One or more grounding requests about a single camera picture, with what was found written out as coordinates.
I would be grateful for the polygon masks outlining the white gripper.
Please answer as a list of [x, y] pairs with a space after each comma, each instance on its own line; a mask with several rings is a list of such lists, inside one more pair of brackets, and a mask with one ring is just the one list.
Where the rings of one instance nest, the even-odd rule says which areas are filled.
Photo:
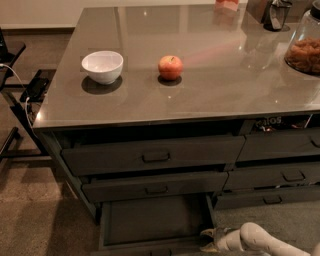
[[202, 246], [200, 250], [205, 253], [217, 253], [219, 251], [236, 251], [239, 245], [239, 231], [230, 228], [205, 229], [201, 236], [213, 238], [214, 244]]

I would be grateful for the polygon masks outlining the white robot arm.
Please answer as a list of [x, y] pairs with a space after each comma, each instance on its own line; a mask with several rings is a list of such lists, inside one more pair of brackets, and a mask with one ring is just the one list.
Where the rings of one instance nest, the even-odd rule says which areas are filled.
[[242, 252], [249, 256], [320, 256], [320, 243], [311, 253], [285, 243], [269, 234], [260, 225], [246, 222], [239, 229], [210, 228], [200, 233], [210, 242], [200, 250], [206, 253]]

